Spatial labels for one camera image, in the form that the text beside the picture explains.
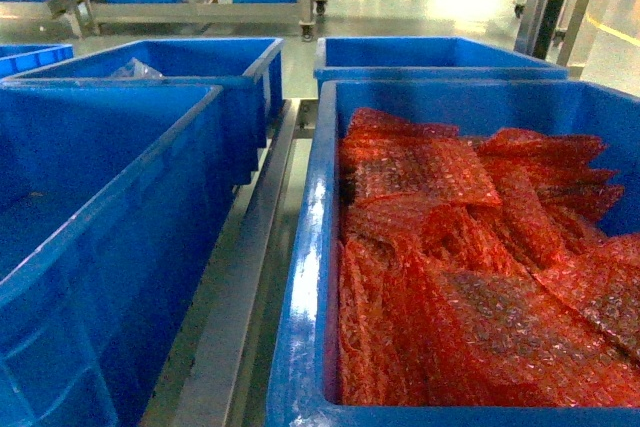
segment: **caster wheel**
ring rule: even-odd
[[[318,0],[316,1],[316,14],[322,16],[324,15],[327,9],[327,1],[326,0]]]
[[[556,33],[553,34],[553,46],[554,47],[560,47],[560,44],[562,44],[562,42],[564,42],[564,36],[567,35],[567,33],[564,30],[556,30]]]
[[[302,41],[303,42],[311,42],[313,40],[313,26],[312,25],[303,25],[302,26]]]

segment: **yellow floor line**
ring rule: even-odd
[[[619,30],[609,27],[608,25],[604,25],[603,23],[598,22],[596,19],[594,19],[589,15],[589,12],[587,12],[587,21],[593,24],[596,28],[602,30],[603,32],[606,32],[607,34],[614,35],[619,39],[624,40],[625,42],[629,42],[630,44],[635,45],[636,47],[640,47],[640,39],[631,37],[630,35],[627,35],[623,32],[620,32]]]

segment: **red bubble wrap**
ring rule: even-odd
[[[412,150],[420,159],[428,193],[458,205],[501,204],[500,196],[480,159],[465,142],[434,140]]]
[[[420,369],[399,352],[400,335],[385,306],[387,283],[402,285],[391,251],[349,237],[340,266],[340,377],[346,405],[424,405]]]
[[[612,237],[601,248],[594,248],[591,255],[640,268],[640,233]]]
[[[540,203],[527,174],[520,169],[494,177],[502,196],[504,219],[512,238],[526,249],[541,268],[566,262],[570,257],[558,227]]]
[[[527,270],[507,251],[488,222],[474,219],[464,207],[456,209],[455,228],[443,245],[455,265],[469,270],[527,276]]]
[[[624,195],[622,185],[580,185],[566,189],[539,191],[545,205],[562,205],[592,222],[602,220]]]
[[[414,262],[431,294],[432,405],[640,405],[637,367],[532,279]]]
[[[586,253],[536,279],[636,361],[640,361],[640,270]]]
[[[349,136],[457,137],[459,128],[446,124],[414,124],[402,117],[363,107],[355,111]]]
[[[577,212],[561,205],[545,207],[552,222],[558,227],[567,248],[575,254],[599,249],[607,236],[593,223]]]
[[[456,205],[501,203],[477,155],[464,142],[431,139],[412,148],[346,150],[350,160],[344,162],[356,165],[356,203],[416,192]]]
[[[482,164],[490,172],[499,175],[506,170],[521,168],[536,190],[553,190],[555,187],[574,187],[576,184],[604,184],[617,171],[589,169],[586,166],[556,166],[536,158],[481,157]]]
[[[381,197],[349,209],[345,232],[392,245],[428,249],[454,228],[453,207],[424,193]]]
[[[606,149],[591,135],[545,136],[531,130],[501,129],[478,148],[481,155],[544,157],[554,165],[586,165]]]

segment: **metal rail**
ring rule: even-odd
[[[220,295],[198,342],[174,427],[230,427],[242,423],[271,276],[283,263],[288,265],[280,256],[270,261],[269,250],[282,229],[295,231],[295,225],[283,225],[280,219],[299,110],[299,100],[285,103],[235,247],[226,252],[226,262],[215,263],[214,290]]]

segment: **stacked blue crate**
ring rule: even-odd
[[[175,39],[126,44],[9,78],[21,82],[94,85],[222,85],[224,136],[232,149],[228,166],[236,184],[251,180],[257,149],[266,145],[266,125],[282,108],[282,39]],[[161,79],[118,79],[112,74],[137,59]]]
[[[566,79],[568,70],[456,37],[330,37],[318,40],[318,87],[348,79]]]
[[[0,45],[0,78],[73,57],[68,44]]]

